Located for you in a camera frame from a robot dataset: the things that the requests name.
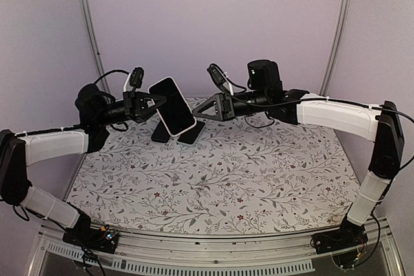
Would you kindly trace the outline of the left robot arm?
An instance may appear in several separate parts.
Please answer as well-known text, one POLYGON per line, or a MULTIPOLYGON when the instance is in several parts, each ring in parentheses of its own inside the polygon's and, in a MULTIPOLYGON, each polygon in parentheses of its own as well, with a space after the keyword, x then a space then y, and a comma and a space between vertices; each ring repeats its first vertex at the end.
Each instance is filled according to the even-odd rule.
POLYGON ((41 218, 57 223, 82 246, 96 241, 91 218, 82 210, 39 188, 29 180, 32 166, 48 166, 60 158, 74 158, 101 151, 109 137, 109 126, 132 120, 142 123, 166 103, 166 98, 135 89, 121 100, 90 83, 75 100, 80 120, 61 127, 17 134, 1 131, 1 199, 41 218))

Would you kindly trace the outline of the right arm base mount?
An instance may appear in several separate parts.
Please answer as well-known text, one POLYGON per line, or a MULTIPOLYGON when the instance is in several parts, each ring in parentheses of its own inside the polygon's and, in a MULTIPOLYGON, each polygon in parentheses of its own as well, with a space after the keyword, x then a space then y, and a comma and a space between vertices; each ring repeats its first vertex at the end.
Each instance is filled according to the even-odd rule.
POLYGON ((317 254, 339 251, 366 244, 368 237, 363 230, 355 233, 350 229, 335 229, 323 233, 316 233, 310 239, 310 246, 317 254))

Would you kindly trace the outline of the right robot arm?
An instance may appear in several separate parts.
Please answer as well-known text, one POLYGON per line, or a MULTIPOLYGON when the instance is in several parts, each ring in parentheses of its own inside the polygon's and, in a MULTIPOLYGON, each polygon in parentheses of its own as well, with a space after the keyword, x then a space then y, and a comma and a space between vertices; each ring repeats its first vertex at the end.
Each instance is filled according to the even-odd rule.
POLYGON ((308 90, 285 90, 278 65, 268 59, 247 65, 248 85, 238 86, 215 63, 206 69, 219 92, 193 110, 193 115, 218 122, 264 113, 273 122, 290 125, 315 125, 339 133, 340 143, 351 161, 356 153, 345 137, 365 140, 372 145, 371 159, 358 194, 348 209, 334 241, 349 247, 375 208, 381 204, 395 177, 405 168, 402 163, 405 138, 400 119, 403 114, 392 101, 366 104, 332 99, 308 90))

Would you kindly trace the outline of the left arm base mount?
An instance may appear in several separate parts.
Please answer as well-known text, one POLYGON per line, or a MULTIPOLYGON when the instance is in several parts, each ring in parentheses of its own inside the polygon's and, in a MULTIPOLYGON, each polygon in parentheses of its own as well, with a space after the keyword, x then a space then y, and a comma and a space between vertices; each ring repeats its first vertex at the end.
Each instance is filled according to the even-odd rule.
POLYGON ((119 241, 119 232, 108 226, 92 228, 90 225, 67 228, 62 241, 94 251, 114 254, 119 241))

